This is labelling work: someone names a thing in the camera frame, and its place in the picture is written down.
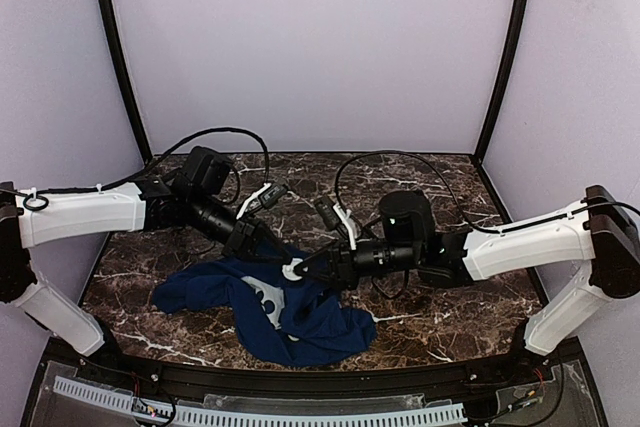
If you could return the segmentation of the navy blue t-shirt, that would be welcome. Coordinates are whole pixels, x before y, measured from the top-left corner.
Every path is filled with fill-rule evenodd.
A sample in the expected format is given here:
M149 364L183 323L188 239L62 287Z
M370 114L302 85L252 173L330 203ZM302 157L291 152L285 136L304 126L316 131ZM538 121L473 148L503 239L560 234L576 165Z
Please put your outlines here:
M232 309L237 337L261 361L288 367L340 362L377 337L372 315L344 306L325 284L290 281L279 264L221 257L191 265L157 286L153 304L166 314Z

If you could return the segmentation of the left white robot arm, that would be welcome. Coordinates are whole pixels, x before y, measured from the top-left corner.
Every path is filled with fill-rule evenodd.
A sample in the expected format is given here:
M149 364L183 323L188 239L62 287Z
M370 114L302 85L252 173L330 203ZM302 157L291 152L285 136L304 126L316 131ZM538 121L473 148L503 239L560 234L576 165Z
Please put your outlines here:
M47 242L106 232L155 231L190 226L219 242L227 257L296 265L293 255L269 227L248 211L252 203L271 207L286 193L267 183L238 211L217 199L223 183L210 174L178 169L169 178L146 178L114 188L45 193L1 186L1 301L93 357L114 350L109 329L71 301L32 266L30 248Z

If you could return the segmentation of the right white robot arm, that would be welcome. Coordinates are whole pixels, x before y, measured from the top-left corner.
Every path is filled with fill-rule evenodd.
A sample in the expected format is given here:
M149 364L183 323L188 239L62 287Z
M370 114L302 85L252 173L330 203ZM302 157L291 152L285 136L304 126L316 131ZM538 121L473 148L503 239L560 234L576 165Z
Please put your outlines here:
M600 185L552 213L494 228L442 233L420 191L394 191L378 204L384 237L359 240L349 212L323 198L316 208L345 238L282 269L289 280L311 278L353 290L364 277L416 270L435 288L456 288L506 272L578 261L569 283L517 329L516 354L543 358L613 299L639 292L639 232L633 207Z

